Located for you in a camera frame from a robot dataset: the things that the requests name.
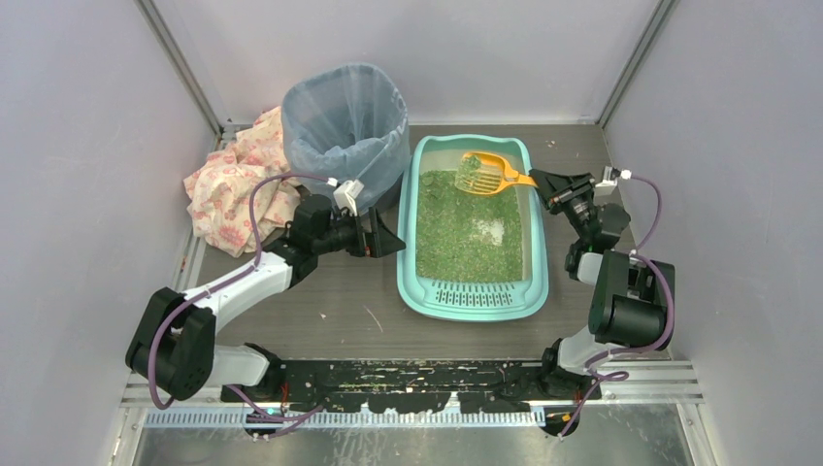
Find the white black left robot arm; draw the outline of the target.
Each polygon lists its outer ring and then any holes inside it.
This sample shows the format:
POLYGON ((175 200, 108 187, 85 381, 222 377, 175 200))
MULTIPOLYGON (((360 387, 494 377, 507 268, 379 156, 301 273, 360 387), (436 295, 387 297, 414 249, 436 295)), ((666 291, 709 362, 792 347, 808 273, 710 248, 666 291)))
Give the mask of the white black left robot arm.
POLYGON ((368 220, 362 224, 358 215, 322 195, 307 197, 283 234, 247 265, 184 292, 155 291, 125 354, 126 366, 148 380, 154 401, 161 392, 182 401, 211 387, 228 400, 280 396, 285 385, 280 358, 256 344, 220 346, 216 336, 262 300, 295 287, 323 254, 343 250, 378 258, 405 249, 377 209, 369 210, 368 220))

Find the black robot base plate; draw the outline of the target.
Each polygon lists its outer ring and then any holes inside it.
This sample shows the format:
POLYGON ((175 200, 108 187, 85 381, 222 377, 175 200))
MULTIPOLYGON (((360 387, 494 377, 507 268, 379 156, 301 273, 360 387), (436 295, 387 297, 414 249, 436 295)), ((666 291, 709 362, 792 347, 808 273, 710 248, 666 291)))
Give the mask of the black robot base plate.
POLYGON ((331 413, 437 413, 455 398, 462 414, 517 413, 533 402, 599 399, 590 377, 530 360, 284 360, 244 390, 256 403, 331 413))

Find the orange litter scoop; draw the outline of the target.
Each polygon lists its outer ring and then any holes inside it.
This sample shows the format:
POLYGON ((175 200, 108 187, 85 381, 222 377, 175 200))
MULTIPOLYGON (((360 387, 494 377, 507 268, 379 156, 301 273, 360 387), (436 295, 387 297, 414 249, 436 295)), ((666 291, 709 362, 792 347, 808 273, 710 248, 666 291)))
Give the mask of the orange litter scoop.
POLYGON ((515 170, 502 155, 483 151, 466 152, 461 157, 454 185, 479 196, 496 195, 516 185, 538 186, 531 177, 515 170))

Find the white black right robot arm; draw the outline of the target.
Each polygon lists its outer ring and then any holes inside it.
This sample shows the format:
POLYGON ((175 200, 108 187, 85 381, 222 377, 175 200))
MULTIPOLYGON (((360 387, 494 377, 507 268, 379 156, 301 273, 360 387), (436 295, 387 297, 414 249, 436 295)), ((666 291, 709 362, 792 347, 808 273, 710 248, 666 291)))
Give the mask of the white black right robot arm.
POLYGON ((599 373, 620 354, 664 350, 674 333, 675 266, 643 259, 638 248, 621 252, 616 245, 630 215, 618 204, 598 204, 603 190, 641 176, 608 167, 600 182, 589 174, 529 173, 544 208, 562 214, 577 234, 567 252, 569 277, 593 288, 586 325, 543 352, 537 386, 545 391, 581 393, 598 382, 620 382, 627 374, 599 373))

